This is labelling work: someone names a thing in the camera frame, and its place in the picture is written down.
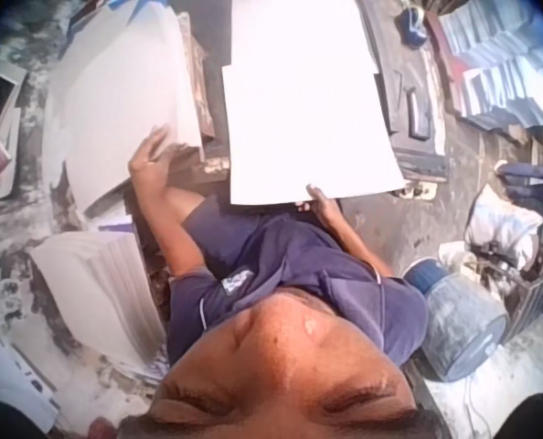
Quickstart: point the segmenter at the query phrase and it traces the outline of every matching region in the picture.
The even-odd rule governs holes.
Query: short sleeve
[[[382,280],[385,299],[384,351],[398,366],[418,349],[428,325],[424,296],[401,279]]]
[[[174,365],[202,336],[201,301],[216,294],[218,279],[206,268],[185,274],[170,284],[170,322],[168,323],[168,359]]]

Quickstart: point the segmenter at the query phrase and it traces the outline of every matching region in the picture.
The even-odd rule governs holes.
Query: stack of paper
[[[526,57],[465,72],[462,116],[487,130],[543,125],[543,75]]]
[[[453,55],[472,68],[488,68],[535,50],[543,67],[543,14],[522,0],[470,0],[441,16]]]
[[[223,68],[231,202],[258,205],[403,186],[355,0],[235,0]]]
[[[70,30],[51,75],[43,149],[66,148],[79,211],[129,178],[127,163],[154,126],[172,127],[163,147],[202,147],[191,87],[178,21],[161,2],[104,5]]]
[[[462,116],[490,130],[543,125],[543,14],[521,0],[471,0],[440,17],[463,75]]]
[[[165,339],[135,235],[71,232],[31,252],[72,335],[143,370]]]

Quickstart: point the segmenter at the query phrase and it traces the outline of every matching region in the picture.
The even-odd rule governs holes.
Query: blue glove
[[[533,177],[543,180],[543,165],[529,163],[509,163],[497,168],[498,176],[503,177],[506,184],[506,193],[511,198],[536,198],[543,201],[543,184],[522,186],[515,185],[510,177]]]

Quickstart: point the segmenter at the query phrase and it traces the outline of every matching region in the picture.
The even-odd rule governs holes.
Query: shirt logo
[[[245,281],[247,281],[252,275],[253,272],[251,270],[243,270],[242,272],[234,274],[227,279],[223,279],[221,283],[225,289],[225,294],[232,295],[233,292],[245,284]]]

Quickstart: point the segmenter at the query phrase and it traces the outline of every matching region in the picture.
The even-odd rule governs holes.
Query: hand
[[[140,204],[165,192],[168,167],[174,155],[174,148],[166,148],[157,159],[152,159],[152,157],[169,132],[170,127],[168,125],[164,125],[159,129],[154,128],[150,135],[142,141],[129,162],[128,167],[132,176],[133,189]]]
[[[345,219],[335,199],[327,198],[320,188],[312,185],[308,185],[306,190],[313,200],[311,202],[301,201],[296,203],[299,212],[312,210],[327,229],[333,229],[340,221]]]

